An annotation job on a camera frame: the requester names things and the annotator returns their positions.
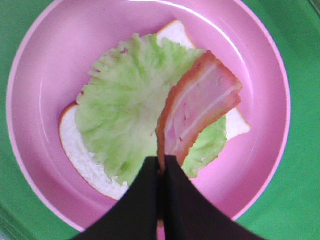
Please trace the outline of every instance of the bacon slice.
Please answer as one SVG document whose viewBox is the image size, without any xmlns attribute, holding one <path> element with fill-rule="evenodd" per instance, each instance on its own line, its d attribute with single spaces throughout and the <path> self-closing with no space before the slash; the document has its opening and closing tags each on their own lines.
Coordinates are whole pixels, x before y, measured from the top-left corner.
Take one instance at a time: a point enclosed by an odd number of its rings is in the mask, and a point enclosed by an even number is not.
<svg viewBox="0 0 320 240">
<path fill-rule="evenodd" d="M 236 107 L 241 82 L 210 51 L 204 53 L 174 86 L 156 127 L 160 169 L 165 155 L 182 166 L 199 133 Z"/>
</svg>

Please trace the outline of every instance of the green surface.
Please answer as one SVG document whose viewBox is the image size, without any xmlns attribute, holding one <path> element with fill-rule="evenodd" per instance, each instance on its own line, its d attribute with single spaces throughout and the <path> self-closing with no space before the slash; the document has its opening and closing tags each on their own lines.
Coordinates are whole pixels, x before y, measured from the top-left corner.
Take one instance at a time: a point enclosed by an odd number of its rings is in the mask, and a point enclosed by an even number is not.
<svg viewBox="0 0 320 240">
<path fill-rule="evenodd" d="M 77 233 L 29 187 L 12 152 L 6 125 L 6 89 L 15 53 L 33 21 L 51 2 L 0 0 L 0 230 L 19 240 L 61 240 Z M 280 166 L 266 191 L 238 222 L 266 239 L 317 240 L 320 17 L 308 0 L 244 2 L 265 24 L 281 52 L 289 77 L 292 113 Z"/>
</svg>

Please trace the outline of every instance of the pink bowl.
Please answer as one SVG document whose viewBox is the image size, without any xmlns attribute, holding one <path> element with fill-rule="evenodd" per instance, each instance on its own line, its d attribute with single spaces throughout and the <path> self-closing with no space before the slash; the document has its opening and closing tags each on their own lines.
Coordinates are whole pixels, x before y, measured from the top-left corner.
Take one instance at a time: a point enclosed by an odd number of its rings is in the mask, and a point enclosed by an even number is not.
<svg viewBox="0 0 320 240">
<path fill-rule="evenodd" d="M 13 151 L 38 197 L 79 231 L 116 201 L 90 187 L 66 157 L 59 117 L 88 83 L 93 62 L 132 33 L 155 33 L 181 20 L 195 44 L 211 50 L 242 81 L 239 108 L 252 130 L 229 141 L 193 179 L 234 220 L 262 194 L 284 152 L 290 91 L 280 53 L 239 0 L 56 0 L 16 54 L 7 91 Z"/>
</svg>

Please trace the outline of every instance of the lettuce leaf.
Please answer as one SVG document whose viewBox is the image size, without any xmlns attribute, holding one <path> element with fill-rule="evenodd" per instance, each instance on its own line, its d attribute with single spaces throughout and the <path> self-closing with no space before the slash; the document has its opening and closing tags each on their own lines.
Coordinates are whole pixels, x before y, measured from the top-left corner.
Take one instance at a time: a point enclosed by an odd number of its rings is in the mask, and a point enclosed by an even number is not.
<svg viewBox="0 0 320 240">
<path fill-rule="evenodd" d="M 155 129 L 168 93 L 203 53 L 166 38 L 160 47 L 156 34 L 135 33 L 93 64 L 92 78 L 77 97 L 75 120 L 85 146 L 110 178 L 131 184 L 144 159 L 157 154 Z M 184 169 L 191 177 L 222 150 L 226 121 L 218 126 L 205 129 L 190 150 Z M 213 136 L 219 144 L 209 143 Z"/>
</svg>

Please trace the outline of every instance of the white bread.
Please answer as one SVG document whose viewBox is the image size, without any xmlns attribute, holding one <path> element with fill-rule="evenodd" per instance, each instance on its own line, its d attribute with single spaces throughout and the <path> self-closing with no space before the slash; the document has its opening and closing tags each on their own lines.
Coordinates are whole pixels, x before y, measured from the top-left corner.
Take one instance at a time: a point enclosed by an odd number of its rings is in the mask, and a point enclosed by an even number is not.
<svg viewBox="0 0 320 240">
<path fill-rule="evenodd" d="M 187 48 L 196 47 L 188 37 L 184 25 L 178 20 L 162 28 L 157 33 L 157 37 L 159 45 L 161 45 L 163 38 L 168 38 Z M 94 161 L 94 153 L 88 152 L 77 129 L 75 121 L 76 110 L 76 104 L 70 105 L 63 111 L 61 116 L 59 132 L 64 151 L 76 170 L 93 188 L 105 196 L 118 200 L 126 193 L 129 188 L 128 184 L 125 182 L 120 185 L 115 181 L 115 178 L 110 179 L 104 171 L 104 166 Z M 237 108 L 226 114 L 226 137 L 228 141 L 238 135 L 249 132 L 250 129 L 250 125 Z"/>
</svg>

